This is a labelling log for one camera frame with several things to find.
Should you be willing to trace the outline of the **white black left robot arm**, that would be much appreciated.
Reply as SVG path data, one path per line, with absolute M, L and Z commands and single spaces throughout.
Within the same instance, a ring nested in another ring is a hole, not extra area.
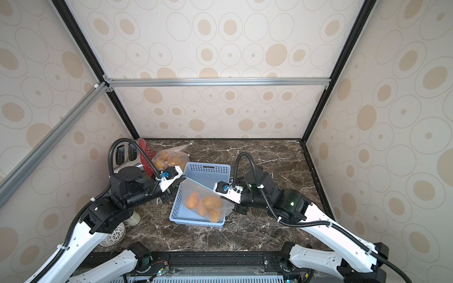
M 132 144 L 152 169 L 150 179 L 142 178 L 135 166 L 123 167 L 115 172 L 115 149 L 121 143 Z M 134 210 L 162 195 L 183 174 L 179 166 L 161 172 L 146 152 L 132 139 L 116 140 L 108 154 L 109 183 L 97 197 L 83 206 L 72 220 L 66 237 L 48 261 L 29 279 L 30 283 L 64 283 L 94 248 L 116 227 L 129 219 Z

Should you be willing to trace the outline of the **silver aluminium rail left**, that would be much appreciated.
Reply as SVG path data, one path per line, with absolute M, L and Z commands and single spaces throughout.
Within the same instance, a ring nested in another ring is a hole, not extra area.
M 4 206 L 37 166 L 71 130 L 95 100 L 105 93 L 107 83 L 97 83 L 40 141 L 36 147 L 1 182 L 1 206 Z

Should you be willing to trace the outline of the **clear zipper bag pink strip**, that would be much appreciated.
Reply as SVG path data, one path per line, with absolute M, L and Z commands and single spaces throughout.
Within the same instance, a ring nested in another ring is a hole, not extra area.
M 189 162 L 189 158 L 184 155 L 173 155 L 168 158 L 158 157 L 153 161 L 153 164 L 158 171 L 164 171 L 168 167 L 179 166 L 182 171 L 185 170 L 186 164 Z
M 185 151 L 191 145 L 192 145 L 192 143 L 189 143 L 189 144 L 186 144 L 186 145 L 183 145 L 183 146 L 177 146 L 177 147 L 173 147 L 173 148 L 170 148 L 170 149 L 161 150 L 153 157 L 152 162 L 158 157 L 168 158 L 168 157 L 173 156 L 173 155 L 184 155 L 184 156 L 187 156 L 189 158 L 190 154 L 186 153 Z

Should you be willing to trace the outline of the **clear zipper bag blue strip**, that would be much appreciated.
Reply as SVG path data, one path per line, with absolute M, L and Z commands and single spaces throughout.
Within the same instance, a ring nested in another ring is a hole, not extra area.
M 223 226 L 234 209 L 234 204 L 190 178 L 180 184 L 178 193 L 172 219 L 181 224 Z

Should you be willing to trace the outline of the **light blue plastic basket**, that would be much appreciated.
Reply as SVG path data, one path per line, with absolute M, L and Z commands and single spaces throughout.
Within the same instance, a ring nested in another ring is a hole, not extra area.
M 226 200 L 220 199 L 214 193 L 215 184 L 219 181 L 230 180 L 231 166 L 214 163 L 188 162 L 185 166 L 184 176 L 186 179 L 179 185 L 179 191 L 175 197 L 169 220 L 179 225 L 195 225 L 213 228 L 222 228 L 225 217 L 232 211 L 233 206 Z M 205 215 L 199 214 L 198 205 L 186 206 L 190 196 L 199 203 L 208 197 L 218 199 L 222 207 L 218 213 L 209 216 L 206 209 L 202 209 Z

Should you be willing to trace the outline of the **white perforated round object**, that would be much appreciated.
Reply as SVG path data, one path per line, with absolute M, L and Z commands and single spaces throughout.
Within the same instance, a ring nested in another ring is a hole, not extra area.
M 102 247 L 111 247 L 120 243 L 124 239 L 125 235 L 126 226 L 123 222 L 121 222 L 112 233 L 108 234 L 108 236 L 101 241 L 99 245 Z

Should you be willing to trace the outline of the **silver aluminium rail back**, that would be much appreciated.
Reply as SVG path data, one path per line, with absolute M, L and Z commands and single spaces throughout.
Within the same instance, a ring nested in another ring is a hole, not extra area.
M 227 79 L 108 79 L 111 87 L 328 86 L 328 77 Z

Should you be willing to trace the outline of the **silver aluminium rail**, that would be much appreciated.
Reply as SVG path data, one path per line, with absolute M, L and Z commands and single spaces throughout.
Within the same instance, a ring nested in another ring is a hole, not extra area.
M 111 87 L 328 86 L 328 77 L 227 79 L 108 79 Z
M 105 93 L 107 83 L 97 83 L 40 141 L 36 147 L 1 182 L 1 206 L 4 206 L 37 166 L 71 130 L 95 100 Z

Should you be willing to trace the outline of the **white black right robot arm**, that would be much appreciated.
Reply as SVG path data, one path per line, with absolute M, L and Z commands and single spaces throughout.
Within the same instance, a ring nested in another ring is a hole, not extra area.
M 282 258 L 294 267 L 321 271 L 346 283 L 384 283 L 385 265 L 406 283 L 411 281 L 389 261 L 385 244 L 373 244 L 349 232 L 299 191 L 280 189 L 247 152 L 237 156 L 232 181 L 222 185 L 221 192 L 243 212 L 248 208 L 264 209 L 280 225 L 301 229 L 329 247 L 328 251 L 320 251 L 291 244 Z

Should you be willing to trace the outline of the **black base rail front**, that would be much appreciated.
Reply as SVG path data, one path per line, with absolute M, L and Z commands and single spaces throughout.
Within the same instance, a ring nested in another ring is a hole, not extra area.
M 152 252 L 149 269 L 112 279 L 114 283 L 339 283 L 312 268 L 293 267 L 278 251 Z

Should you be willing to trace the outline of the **red and chrome toaster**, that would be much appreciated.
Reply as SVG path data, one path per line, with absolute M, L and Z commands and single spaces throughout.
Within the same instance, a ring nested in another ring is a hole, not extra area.
M 138 142 L 129 138 L 120 138 L 114 141 L 107 157 L 109 176 L 129 166 L 137 167 L 145 173 L 145 166 L 151 163 L 150 157 L 139 146 Z

